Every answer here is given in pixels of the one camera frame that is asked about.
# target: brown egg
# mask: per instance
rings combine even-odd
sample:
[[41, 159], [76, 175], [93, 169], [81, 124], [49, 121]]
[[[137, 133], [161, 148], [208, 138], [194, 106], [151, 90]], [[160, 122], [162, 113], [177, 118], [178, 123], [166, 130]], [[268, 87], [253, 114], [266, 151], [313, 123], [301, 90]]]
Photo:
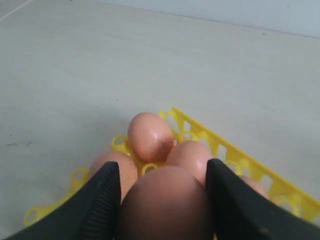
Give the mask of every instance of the brown egg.
[[201, 184], [205, 185], [207, 162], [212, 159], [211, 151], [198, 141], [182, 141], [169, 153], [166, 164], [188, 170]]
[[115, 240], [212, 240], [205, 188], [186, 170], [164, 166], [140, 178], [120, 207]]
[[164, 162], [174, 146], [170, 125], [151, 112], [136, 115], [128, 128], [128, 140], [137, 157], [147, 163]]
[[253, 190], [255, 190], [257, 193], [265, 197], [266, 199], [270, 199], [269, 193], [264, 189], [264, 187], [258, 183], [256, 180], [254, 180], [251, 177], [248, 176], [239, 176], [246, 184], [248, 184]]
[[119, 151], [109, 151], [98, 156], [91, 164], [89, 177], [91, 178], [105, 164], [105, 162], [117, 162], [120, 172], [121, 200], [138, 179], [138, 169], [134, 161], [126, 154]]

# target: yellow plastic tray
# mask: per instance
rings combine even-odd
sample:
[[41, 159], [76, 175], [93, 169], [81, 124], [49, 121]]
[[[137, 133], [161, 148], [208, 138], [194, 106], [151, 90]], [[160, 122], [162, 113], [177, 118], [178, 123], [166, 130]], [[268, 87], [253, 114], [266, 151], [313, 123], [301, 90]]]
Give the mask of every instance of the yellow plastic tray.
[[[307, 221], [318, 221], [318, 216], [320, 216], [320, 203], [290, 182], [214, 134], [200, 123], [191, 119], [179, 109], [173, 107], [169, 112], [159, 112], [159, 116], [166, 119], [172, 127], [173, 124], [176, 125], [176, 128], [172, 128], [176, 141], [181, 142], [191, 139], [208, 145], [211, 148], [213, 156], [224, 161], [237, 175], [249, 175], [256, 181], [261, 182], [261, 184], [268, 189], [272, 202]], [[163, 165], [163, 163], [145, 164], [139, 161], [131, 151], [127, 137], [123, 135], [116, 136], [112, 140], [111, 148], [112, 150], [120, 151], [131, 156], [137, 164], [140, 177], [147, 171]], [[24, 224], [29, 226], [45, 217], [67, 201], [87, 180], [88, 169], [79, 168], [75, 170], [71, 176], [71, 187], [68, 194], [61, 201], [52, 205], [30, 208], [25, 215]]]

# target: floor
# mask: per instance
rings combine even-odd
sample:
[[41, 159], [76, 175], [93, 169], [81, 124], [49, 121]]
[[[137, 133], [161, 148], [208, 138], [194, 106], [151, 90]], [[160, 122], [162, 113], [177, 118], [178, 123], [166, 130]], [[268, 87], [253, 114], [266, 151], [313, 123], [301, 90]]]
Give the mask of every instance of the floor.
[[320, 39], [92, 0], [30, 1], [0, 36], [0, 238], [172, 106], [320, 200]]

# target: white wall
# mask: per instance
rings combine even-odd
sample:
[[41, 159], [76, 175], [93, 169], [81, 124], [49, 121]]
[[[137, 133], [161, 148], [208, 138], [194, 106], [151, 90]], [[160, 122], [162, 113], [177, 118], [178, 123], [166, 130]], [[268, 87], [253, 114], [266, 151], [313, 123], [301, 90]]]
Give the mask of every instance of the white wall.
[[319, 0], [100, 0], [320, 38]]

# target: yellow egg tray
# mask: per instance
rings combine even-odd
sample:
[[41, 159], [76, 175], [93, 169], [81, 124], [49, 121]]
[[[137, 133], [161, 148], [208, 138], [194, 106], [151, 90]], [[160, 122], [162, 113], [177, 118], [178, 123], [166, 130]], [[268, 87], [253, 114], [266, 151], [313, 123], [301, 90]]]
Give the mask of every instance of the yellow egg tray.
[[[319, 224], [320, 203], [292, 183], [237, 149], [179, 109], [173, 107], [168, 112], [159, 112], [159, 116], [167, 120], [171, 125], [176, 142], [195, 140], [207, 145], [211, 149], [213, 156], [224, 161], [237, 175], [250, 176], [260, 182], [268, 190], [273, 203], [291, 211], [298, 217]], [[139, 161], [131, 150], [127, 137], [123, 135], [116, 136], [112, 140], [111, 149], [129, 155], [135, 161], [140, 177], [164, 164], [145, 164]], [[26, 226], [32, 225], [67, 201], [86, 183], [88, 171], [86, 168], [75, 170], [71, 175], [71, 187], [68, 194], [52, 205], [30, 208], [25, 214], [24, 224]]]

